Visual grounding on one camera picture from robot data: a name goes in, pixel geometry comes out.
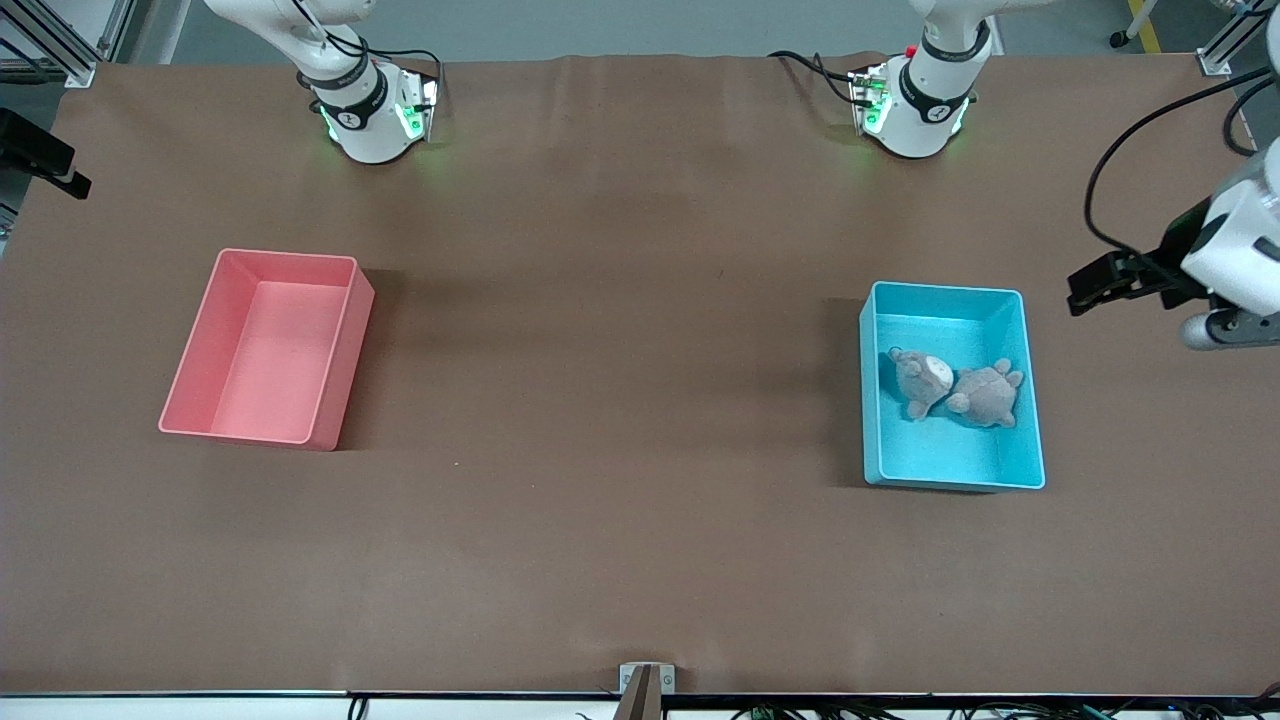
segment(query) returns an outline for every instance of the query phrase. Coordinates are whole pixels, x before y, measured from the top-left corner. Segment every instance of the black clamp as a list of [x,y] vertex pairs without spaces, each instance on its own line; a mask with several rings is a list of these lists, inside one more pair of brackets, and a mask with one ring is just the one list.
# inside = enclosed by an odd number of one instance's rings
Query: black clamp
[[47,181],[72,197],[84,200],[93,184],[76,172],[76,150],[36,123],[0,108],[0,168],[13,168]]
[[1156,250],[1140,256],[1114,250],[1071,273],[1068,278],[1071,316],[1083,315],[1106,302],[1156,293],[1160,293],[1166,310],[1192,300],[1207,300],[1208,290],[1183,272],[1181,263],[1192,249],[1203,246],[1221,225],[1217,220],[1204,223],[1211,200],[1206,197],[1175,219]]

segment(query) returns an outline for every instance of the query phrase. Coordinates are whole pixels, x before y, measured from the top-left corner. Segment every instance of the floor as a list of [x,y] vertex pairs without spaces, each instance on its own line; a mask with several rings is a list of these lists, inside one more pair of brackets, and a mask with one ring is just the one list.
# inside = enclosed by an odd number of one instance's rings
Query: floor
[[[169,41],[174,63],[284,61],[265,41],[214,15],[201,0],[154,4],[186,12],[175,45]],[[1001,17],[1000,35],[1010,55],[1142,53],[1138,41],[1120,50],[1107,44],[1130,19],[1126,0],[1061,0]],[[1207,0],[1161,0],[1152,22],[1164,51],[1193,51],[1217,32],[1225,15]],[[428,47],[445,60],[484,61],[667,53],[749,56],[780,49],[829,55],[893,51],[919,38],[920,20],[904,0],[381,0],[358,29],[384,49]],[[151,60],[146,49],[138,54]],[[1233,65],[1247,70],[1265,63],[1263,44],[1254,41]],[[0,105],[50,127],[61,92],[0,85]],[[1270,91],[1247,109],[1258,145],[1280,136],[1277,110],[1280,94]],[[1217,141],[1216,129],[1206,131],[1207,141]],[[0,202],[19,208],[27,184],[18,173],[0,173]]]

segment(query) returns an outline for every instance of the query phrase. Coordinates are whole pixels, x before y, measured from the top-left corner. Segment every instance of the wire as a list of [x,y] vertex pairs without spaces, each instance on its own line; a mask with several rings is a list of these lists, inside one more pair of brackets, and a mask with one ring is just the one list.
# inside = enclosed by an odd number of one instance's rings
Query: wire
[[[822,65],[814,64],[812,60],[809,60],[804,55],[800,55],[799,53],[792,53],[790,50],[778,50],[777,53],[769,53],[767,56],[768,58],[782,58],[785,60],[795,60],[796,63],[800,63],[805,68],[809,68],[810,70],[813,70],[815,73],[824,74],[824,76],[827,76],[831,79],[838,79],[841,82],[849,82],[849,76],[847,74],[833,73],[833,72],[823,68]],[[859,70],[865,70],[867,68],[869,68],[872,65],[878,65],[878,64],[879,63],[872,63],[870,65],[863,65],[860,68],[854,68],[854,69],[851,69],[849,72],[856,73]]]
[[37,78],[37,83],[38,85],[44,85],[46,82],[52,82],[52,79],[49,77],[49,73],[45,72],[45,68],[40,67],[40,63],[32,60],[31,55],[27,55],[22,50],[18,50],[17,45],[14,45],[13,42],[9,42],[8,40],[5,40],[3,37],[0,37],[0,46],[3,46],[5,50],[13,53],[23,63],[27,63],[27,65],[31,67],[32,72],[36,73],[36,78]]
[[840,88],[836,87],[836,81],[838,79],[841,82],[849,82],[849,73],[858,73],[858,72],[865,70],[867,68],[870,68],[872,65],[878,65],[879,63],[870,63],[870,64],[867,64],[867,65],[860,65],[860,67],[856,67],[856,68],[850,68],[847,73],[840,74],[840,73],[833,73],[833,72],[828,70],[827,67],[822,64],[822,55],[819,55],[817,53],[813,54],[813,60],[808,60],[803,55],[800,55],[797,53],[792,53],[790,50],[778,50],[777,53],[769,53],[768,56],[769,58],[781,58],[783,60],[795,60],[795,61],[800,63],[801,65],[804,65],[805,68],[809,68],[810,70],[820,74],[822,78],[824,81],[827,81],[827,87],[829,87],[831,91],[836,94],[836,97],[840,97],[841,100],[844,100],[845,102],[849,102],[850,105],[855,105],[858,108],[870,108],[872,106],[872,104],[869,101],[867,101],[867,100],[858,100],[856,97],[851,97],[851,96],[845,95],[844,92],[841,92]]
[[1112,710],[1111,712],[1103,712],[1103,715],[1106,715],[1107,717],[1115,717],[1115,716],[1120,715],[1121,712],[1124,712],[1125,710],[1129,710],[1129,706],[1133,705],[1133,703],[1135,703],[1135,702],[1138,702],[1138,698],[1132,697],[1132,698],[1126,700],[1124,702],[1124,705],[1121,705],[1120,707]]
[[1080,714],[1071,708],[1050,710],[1043,705],[1019,702],[988,702],[979,705],[961,714],[964,720],[973,720],[974,715],[987,710],[1002,720],[1079,720]]
[[[814,61],[815,65],[818,65],[818,72],[822,73],[822,79],[827,81],[827,87],[829,87],[831,91],[836,94],[836,97],[840,97],[845,102],[849,102],[850,105],[854,105],[854,106],[858,106],[858,108],[870,108],[872,106],[872,102],[869,100],[859,100],[856,97],[845,95],[844,92],[840,91],[838,87],[836,87],[836,81],[831,79],[831,73],[827,72],[827,68],[822,64],[822,55],[814,53],[813,54],[813,61]],[[845,79],[845,82],[849,82],[849,76],[845,76],[844,79]]]
[[369,42],[360,36],[357,36],[360,37],[360,42],[356,44],[344,37],[338,37],[337,35],[329,32],[329,28],[320,24],[320,20],[311,14],[311,12],[307,9],[307,6],[303,4],[302,0],[293,0],[293,6],[297,8],[298,12],[302,13],[302,15],[306,17],[307,20],[311,22],[317,31],[324,33],[325,40],[333,44],[334,50],[342,53],[343,55],[348,58],[362,58],[367,53],[370,55],[381,58],[384,60],[390,60],[394,56],[426,55],[428,58],[431,59],[433,63],[435,63],[436,77],[440,81],[440,85],[444,85],[444,63],[440,61],[440,58],[435,53],[431,53],[430,50],[376,50],[370,47]]
[[[1180,100],[1174,100],[1172,102],[1165,105],[1164,108],[1160,108],[1157,110],[1153,110],[1153,111],[1148,113],[1140,120],[1138,120],[1134,124],[1129,126],[1129,129],[1126,129],[1123,133],[1120,133],[1120,137],[1117,137],[1115,140],[1115,142],[1111,143],[1111,147],[1107,147],[1107,151],[1103,152],[1102,158],[1098,159],[1098,164],[1093,167],[1093,172],[1089,174],[1089,183],[1084,188],[1084,224],[1088,225],[1089,232],[1093,233],[1093,236],[1097,237],[1098,240],[1101,240],[1102,242],[1110,245],[1111,247],[1115,247],[1116,250],[1123,250],[1124,252],[1128,252],[1134,260],[1137,260],[1138,263],[1142,263],[1149,270],[1153,270],[1153,272],[1161,274],[1166,281],[1169,281],[1170,283],[1172,283],[1174,287],[1181,287],[1184,284],[1183,281],[1180,281],[1179,278],[1176,278],[1169,269],[1166,269],[1162,265],[1155,263],[1153,260],[1151,260],[1149,258],[1147,258],[1142,252],[1138,252],[1138,250],[1134,249],[1132,245],[1111,237],[1110,234],[1107,234],[1106,232],[1103,232],[1102,228],[1098,227],[1097,222],[1094,222],[1094,219],[1093,219],[1093,193],[1094,193],[1094,191],[1097,191],[1098,178],[1102,176],[1102,169],[1106,168],[1106,165],[1111,160],[1111,158],[1116,154],[1116,151],[1120,150],[1120,146],[1123,146],[1139,129],[1147,127],[1153,120],[1156,120],[1156,119],[1158,119],[1158,118],[1161,118],[1164,115],[1167,115],[1169,113],[1172,113],[1174,110],[1176,110],[1179,108],[1184,108],[1187,105],[1190,105],[1192,102],[1196,102],[1197,100],[1203,100],[1206,97],[1217,95],[1219,92],[1226,92],[1228,90],[1230,90],[1233,87],[1236,87],[1236,86],[1240,86],[1240,85],[1244,85],[1247,82],[1253,82],[1253,81],[1256,81],[1256,79],[1266,76],[1270,72],[1271,72],[1270,68],[1258,68],[1258,69],[1256,69],[1253,72],[1244,73],[1243,76],[1239,76],[1236,78],[1231,78],[1231,79],[1229,79],[1229,81],[1226,81],[1226,82],[1224,82],[1221,85],[1216,85],[1213,87],[1210,87],[1210,88],[1206,88],[1206,90],[1201,90],[1199,92],[1193,92],[1193,94],[1190,94],[1187,97],[1183,97]],[[972,716],[969,716],[965,720],[973,720],[973,719],[972,719]]]
[[351,705],[347,706],[347,720],[365,720],[366,715],[369,715],[369,698],[353,696]]
[[1258,697],[1253,698],[1253,701],[1257,702],[1260,700],[1267,700],[1274,697],[1276,693],[1280,693],[1280,683],[1271,683],[1267,685],[1267,689],[1258,693]]
[[1240,94],[1239,97],[1235,99],[1235,104],[1231,105],[1231,109],[1226,111],[1226,117],[1222,118],[1222,142],[1226,143],[1226,146],[1231,150],[1231,152],[1235,152],[1236,155],[1244,155],[1245,158],[1251,158],[1253,156],[1254,152],[1257,152],[1257,150],[1245,147],[1235,140],[1235,132],[1234,132],[1235,128],[1233,128],[1231,126],[1235,123],[1235,117],[1240,114],[1240,109],[1244,108],[1244,104],[1252,100],[1253,96],[1257,95],[1258,92],[1275,85],[1275,82],[1276,81],[1274,77],[1268,77],[1262,82],[1260,82],[1258,85],[1254,85],[1253,87],[1245,90],[1244,92]]

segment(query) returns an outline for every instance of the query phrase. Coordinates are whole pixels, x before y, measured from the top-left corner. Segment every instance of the plush bear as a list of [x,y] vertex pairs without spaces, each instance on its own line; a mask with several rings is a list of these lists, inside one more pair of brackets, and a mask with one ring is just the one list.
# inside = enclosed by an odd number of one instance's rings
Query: plush bear
[[1023,384],[1023,373],[1010,373],[1011,366],[1012,363],[1002,357],[991,368],[960,370],[960,380],[947,398],[947,407],[983,428],[1014,427],[1014,401],[1018,400],[1018,386]]
[[888,356],[897,366],[897,387],[906,396],[906,414],[913,420],[923,420],[937,401],[951,392],[955,374],[942,360],[915,350],[895,347]]

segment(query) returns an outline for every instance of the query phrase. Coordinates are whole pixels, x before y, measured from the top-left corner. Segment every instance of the green led light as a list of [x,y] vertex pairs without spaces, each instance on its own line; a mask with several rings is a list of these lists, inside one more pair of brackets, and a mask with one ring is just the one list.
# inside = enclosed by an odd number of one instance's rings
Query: green led light
[[333,120],[329,119],[329,113],[325,111],[324,106],[320,108],[320,117],[324,118],[324,124],[329,128],[329,140],[342,142],[338,140],[338,131],[333,128]]
[[891,99],[886,92],[881,95],[874,106],[867,110],[867,120],[863,123],[867,132],[877,133],[884,127],[884,118],[887,118],[888,111],[893,109],[893,104],[890,100]]
[[955,124],[951,126],[951,135],[960,132],[960,124],[964,122],[964,111],[968,109],[969,109],[969,101],[965,100],[964,105],[960,105],[960,109],[956,110],[956,122]]
[[412,108],[404,108],[401,104],[396,104],[396,117],[401,119],[401,126],[404,127],[404,135],[410,140],[417,140],[422,137],[422,122],[419,120],[419,114]]

